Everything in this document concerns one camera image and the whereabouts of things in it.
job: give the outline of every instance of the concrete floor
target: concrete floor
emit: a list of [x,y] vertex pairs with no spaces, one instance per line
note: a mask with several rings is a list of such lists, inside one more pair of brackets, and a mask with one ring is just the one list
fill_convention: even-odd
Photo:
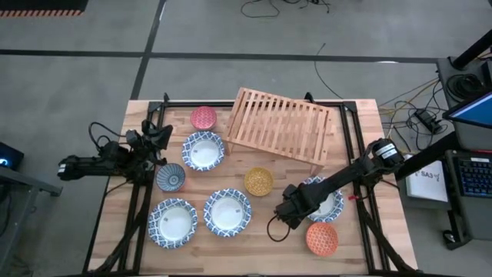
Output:
[[[313,55],[327,43],[324,55],[432,58],[462,52],[492,27],[486,0],[333,0],[329,15],[322,6],[299,10],[273,1],[279,17],[251,19],[239,12],[244,1],[168,0],[154,51]],[[263,4],[251,12],[267,11]],[[2,18],[0,48],[143,51],[157,5],[158,0],[92,0],[80,18]],[[106,179],[61,182],[57,164],[70,154],[95,154],[88,123],[121,128],[140,59],[4,55],[0,64],[0,116],[8,118],[0,121],[0,141],[26,154],[23,172],[64,187],[60,198],[38,200],[19,255],[35,276],[79,273]],[[379,102],[436,76],[433,65],[319,62],[318,68],[343,97]],[[333,98],[313,62],[180,59],[152,59],[139,98],[161,98],[163,92],[174,99],[233,98],[239,86]],[[399,116],[405,119],[404,112]],[[403,134],[415,151],[414,134]],[[440,239],[440,231],[449,228],[444,211],[407,207],[405,214],[420,269],[467,276],[492,271],[492,242],[450,252]]]

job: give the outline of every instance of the wooden table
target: wooden table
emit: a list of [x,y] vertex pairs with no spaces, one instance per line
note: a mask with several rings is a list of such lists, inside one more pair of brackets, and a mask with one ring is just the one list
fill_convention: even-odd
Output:
[[[376,102],[372,99],[355,101],[364,143],[368,144],[382,137],[384,133]],[[141,120],[146,116],[147,107],[148,101],[130,101],[121,133],[130,128],[140,130]],[[273,216],[274,207],[281,202],[281,193],[288,184],[297,185],[309,176],[310,166],[278,155],[237,146],[234,153],[227,156],[216,169],[210,172],[194,172],[183,163],[181,158],[182,143],[194,132],[189,121],[192,110],[193,108],[166,109],[164,124],[172,124],[175,129],[168,150],[163,151],[162,155],[168,159],[168,162],[175,162],[183,166],[186,171],[186,183],[178,193],[164,193],[154,185],[151,209],[167,198],[180,197],[186,199],[198,211],[198,229],[187,245],[175,250],[162,249],[146,236],[141,261],[141,274],[326,275],[367,273],[356,205],[354,201],[348,200],[348,196],[353,194],[351,185],[342,188],[345,207],[340,217],[332,223],[338,233],[339,246],[331,257],[317,257],[305,245],[305,232],[311,224],[309,219],[305,219],[301,226],[292,231],[285,241],[281,243],[272,242],[267,236],[266,225]],[[214,132],[223,135],[231,108],[217,108],[216,111],[218,123]],[[333,115],[331,134],[327,134],[325,138],[330,141],[332,146],[326,165],[320,173],[322,176],[329,176],[348,165],[340,112],[334,112]],[[355,152],[358,153],[353,125],[351,120],[349,122],[352,144]],[[274,175],[274,189],[265,197],[249,195],[244,188],[244,175],[254,166],[265,167]],[[392,175],[385,178],[395,182]],[[111,178],[108,189],[120,184],[121,181],[123,181],[121,178]],[[207,229],[203,220],[203,207],[208,196],[216,190],[226,188],[243,191],[250,199],[253,208],[250,224],[234,238],[217,237]],[[375,187],[374,192],[377,197],[384,234],[404,261],[417,268],[398,191],[392,186],[381,183]],[[100,266],[122,237],[130,194],[131,185],[126,185],[114,190],[106,197],[89,269]],[[283,223],[274,222],[271,226],[271,233],[281,237],[285,234],[286,227]],[[371,238],[371,248],[376,264],[380,265],[374,237]],[[132,253],[133,249],[129,254],[128,266],[131,266],[133,260]]]

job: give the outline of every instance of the small bowl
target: small bowl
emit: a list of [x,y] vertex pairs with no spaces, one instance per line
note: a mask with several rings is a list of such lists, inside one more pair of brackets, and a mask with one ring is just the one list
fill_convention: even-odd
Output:
[[251,220],[251,203],[236,189],[214,192],[206,201],[203,216],[205,225],[215,235],[233,237]]
[[271,192],[274,176],[264,168],[252,168],[244,177],[244,186],[254,196],[265,196]]
[[148,235],[165,249],[178,249],[190,241],[198,225],[197,210],[184,199],[166,199],[148,216]]
[[199,172],[206,172],[224,160],[224,143],[221,137],[213,132],[196,132],[184,141],[181,156],[187,166]]
[[316,255],[333,255],[338,247],[337,231],[328,223],[316,222],[307,229],[306,244]]
[[198,107],[191,113],[190,121],[198,131],[207,131],[214,128],[217,114],[212,107]]
[[[310,185],[319,183],[325,180],[325,177],[316,176],[303,181],[304,184]],[[314,222],[332,222],[341,214],[344,209],[344,196],[341,190],[338,189],[336,192],[330,193],[326,200],[320,204],[320,208],[308,215],[307,217]]]
[[165,192],[176,192],[185,183],[185,170],[179,164],[167,164],[157,172],[156,182]]

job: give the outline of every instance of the keyboard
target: keyboard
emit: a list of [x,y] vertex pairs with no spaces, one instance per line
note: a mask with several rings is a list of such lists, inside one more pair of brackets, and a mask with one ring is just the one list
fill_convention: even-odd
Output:
[[459,159],[458,176],[461,177],[463,194],[492,198],[492,163]]

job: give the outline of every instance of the blue and white plate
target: blue and white plate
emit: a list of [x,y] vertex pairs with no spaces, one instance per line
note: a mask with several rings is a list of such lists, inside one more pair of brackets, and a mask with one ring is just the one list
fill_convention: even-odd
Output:
[[[304,184],[310,185],[313,183],[319,183],[325,180],[325,177],[312,177],[303,181]],[[314,222],[332,222],[341,214],[341,210],[344,209],[344,196],[341,194],[340,189],[336,192],[330,193],[328,198],[321,203],[320,208],[308,215],[308,218]]]
[[185,170],[179,164],[167,164],[155,177],[157,185],[165,192],[176,192],[185,183]]
[[184,163],[192,169],[209,171],[224,159],[224,143],[213,132],[196,132],[184,142],[181,155]]
[[166,199],[148,217],[148,235],[165,249],[189,242],[197,229],[197,210],[184,199]]
[[233,237],[251,220],[251,204],[237,189],[214,192],[205,203],[205,225],[215,235]]

